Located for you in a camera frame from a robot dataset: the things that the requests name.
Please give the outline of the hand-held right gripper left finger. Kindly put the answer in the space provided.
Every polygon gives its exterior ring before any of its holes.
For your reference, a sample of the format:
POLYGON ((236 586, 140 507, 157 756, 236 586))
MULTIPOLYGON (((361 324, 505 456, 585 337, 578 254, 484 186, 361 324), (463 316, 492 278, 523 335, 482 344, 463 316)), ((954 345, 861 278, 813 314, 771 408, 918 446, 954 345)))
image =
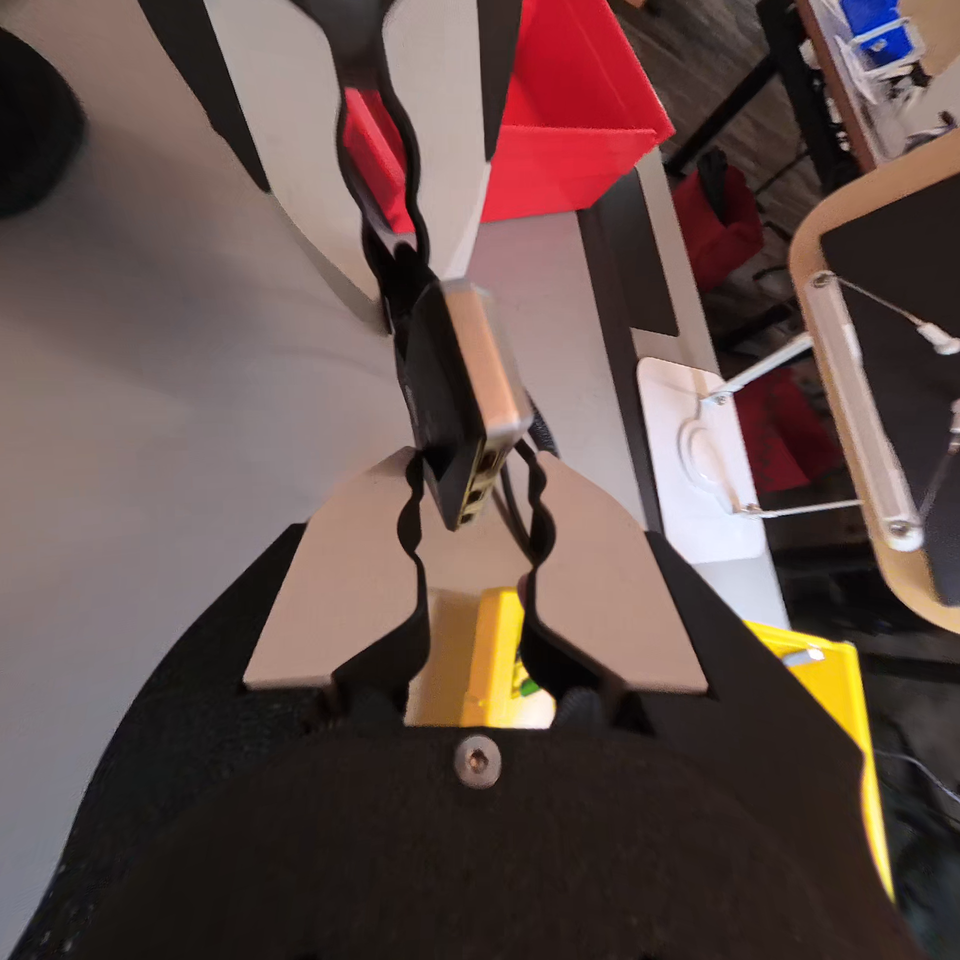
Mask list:
POLYGON ((330 717, 404 724, 431 648, 418 551, 422 456, 403 447, 311 516, 246 666, 256 692, 312 690, 330 717))

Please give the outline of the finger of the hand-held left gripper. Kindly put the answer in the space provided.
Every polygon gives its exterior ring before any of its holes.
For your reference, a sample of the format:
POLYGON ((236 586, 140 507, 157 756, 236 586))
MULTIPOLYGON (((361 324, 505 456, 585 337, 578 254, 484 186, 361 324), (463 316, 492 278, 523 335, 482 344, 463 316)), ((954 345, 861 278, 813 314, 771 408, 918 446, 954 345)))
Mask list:
POLYGON ((390 80, 417 141, 430 267, 457 281, 470 266, 490 178, 477 3, 395 2, 384 40, 390 80))
POLYGON ((337 300, 381 327, 380 285, 368 260, 383 245, 375 176, 349 147, 348 126, 371 100, 386 114, 402 158, 403 205, 414 249, 430 258, 420 204, 423 150, 414 124, 414 79, 428 78, 423 2, 204 2, 215 41, 268 182, 337 300))

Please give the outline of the wooden side desk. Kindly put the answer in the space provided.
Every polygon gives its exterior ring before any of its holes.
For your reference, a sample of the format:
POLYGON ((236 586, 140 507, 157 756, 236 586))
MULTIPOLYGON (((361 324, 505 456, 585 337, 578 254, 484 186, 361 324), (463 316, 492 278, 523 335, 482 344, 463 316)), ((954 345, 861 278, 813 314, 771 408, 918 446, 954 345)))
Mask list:
POLYGON ((915 51, 885 63, 860 49, 839 2, 795 5, 804 58, 822 73, 828 111, 862 174, 958 130, 958 2, 898 2, 915 51))

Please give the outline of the black-faced wooden board stand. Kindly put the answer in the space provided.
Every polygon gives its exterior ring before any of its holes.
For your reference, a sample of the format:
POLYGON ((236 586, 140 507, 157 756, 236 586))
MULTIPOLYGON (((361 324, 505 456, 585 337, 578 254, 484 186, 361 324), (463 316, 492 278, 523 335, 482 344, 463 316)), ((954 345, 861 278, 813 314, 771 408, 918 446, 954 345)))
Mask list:
POLYGON ((653 357, 635 378, 667 540, 691 563, 766 546, 735 395, 812 354, 886 585, 958 634, 958 130, 862 175, 800 225, 803 331, 736 377, 653 357))

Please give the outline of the red floor crate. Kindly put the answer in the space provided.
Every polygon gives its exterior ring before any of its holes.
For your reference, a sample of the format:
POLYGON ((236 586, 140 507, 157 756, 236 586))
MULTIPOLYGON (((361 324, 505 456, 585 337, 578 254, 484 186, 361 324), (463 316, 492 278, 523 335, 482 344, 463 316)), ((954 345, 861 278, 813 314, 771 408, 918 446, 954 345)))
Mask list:
POLYGON ((763 226, 753 191, 726 152, 711 148, 672 192, 694 282, 702 294, 763 248, 763 226))
POLYGON ((837 441, 789 369, 762 375, 734 400, 759 495, 810 486, 842 465, 837 441))

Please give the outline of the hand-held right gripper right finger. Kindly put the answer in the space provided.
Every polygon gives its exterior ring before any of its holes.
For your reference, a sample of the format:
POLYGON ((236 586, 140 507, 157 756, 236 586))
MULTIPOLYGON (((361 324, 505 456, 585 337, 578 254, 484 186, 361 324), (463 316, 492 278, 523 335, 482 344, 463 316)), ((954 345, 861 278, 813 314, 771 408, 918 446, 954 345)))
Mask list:
POLYGON ((707 695, 642 523, 553 454, 518 454, 531 513, 520 658, 557 715, 587 699, 617 721, 644 694, 707 695))

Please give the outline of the black textured pad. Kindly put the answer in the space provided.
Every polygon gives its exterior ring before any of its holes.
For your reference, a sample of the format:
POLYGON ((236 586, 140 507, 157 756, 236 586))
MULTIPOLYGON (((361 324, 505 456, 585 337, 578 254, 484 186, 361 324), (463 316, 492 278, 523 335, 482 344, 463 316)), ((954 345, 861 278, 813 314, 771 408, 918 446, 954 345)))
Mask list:
POLYGON ((87 117, 65 77, 40 52, 1 29, 1 218, 40 205, 84 143, 87 117))

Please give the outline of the black silver hdmi hub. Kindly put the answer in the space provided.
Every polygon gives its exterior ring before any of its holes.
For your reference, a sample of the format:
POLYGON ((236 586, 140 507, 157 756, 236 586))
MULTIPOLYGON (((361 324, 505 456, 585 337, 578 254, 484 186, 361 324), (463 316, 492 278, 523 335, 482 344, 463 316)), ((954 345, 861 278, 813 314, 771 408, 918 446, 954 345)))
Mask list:
POLYGON ((426 480, 455 532, 482 512, 532 402, 493 297, 467 279, 429 284, 395 344, 426 480))

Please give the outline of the blue plastic bin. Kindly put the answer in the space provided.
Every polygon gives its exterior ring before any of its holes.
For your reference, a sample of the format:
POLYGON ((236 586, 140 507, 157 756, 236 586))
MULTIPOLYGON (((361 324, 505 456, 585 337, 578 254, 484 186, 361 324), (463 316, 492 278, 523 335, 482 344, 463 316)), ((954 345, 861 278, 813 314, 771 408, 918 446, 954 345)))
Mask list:
POLYGON ((840 1, 839 5, 855 42, 875 61, 885 64, 915 51, 899 1, 840 1))

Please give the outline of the red plastic bin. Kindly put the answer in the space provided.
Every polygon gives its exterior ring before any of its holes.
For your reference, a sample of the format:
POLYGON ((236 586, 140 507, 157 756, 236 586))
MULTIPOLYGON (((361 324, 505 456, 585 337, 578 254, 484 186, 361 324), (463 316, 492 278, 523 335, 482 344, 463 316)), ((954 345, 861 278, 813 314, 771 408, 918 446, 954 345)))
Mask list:
POLYGON ((674 128, 608 2, 522 2, 481 224, 581 210, 674 128))

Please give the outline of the yellow plastic bin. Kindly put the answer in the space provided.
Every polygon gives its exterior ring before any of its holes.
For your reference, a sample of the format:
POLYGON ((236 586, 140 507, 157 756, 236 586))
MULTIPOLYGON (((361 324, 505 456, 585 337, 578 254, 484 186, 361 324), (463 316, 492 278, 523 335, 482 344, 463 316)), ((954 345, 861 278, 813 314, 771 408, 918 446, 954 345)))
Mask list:
MULTIPOLYGON (((412 687, 406 719, 414 726, 544 729, 556 706, 522 665, 524 613, 518 590, 478 596, 436 591, 431 653, 412 687)), ((817 700, 863 755, 860 806, 881 883, 896 899, 882 799, 859 656, 847 642, 758 622, 747 626, 817 700)))

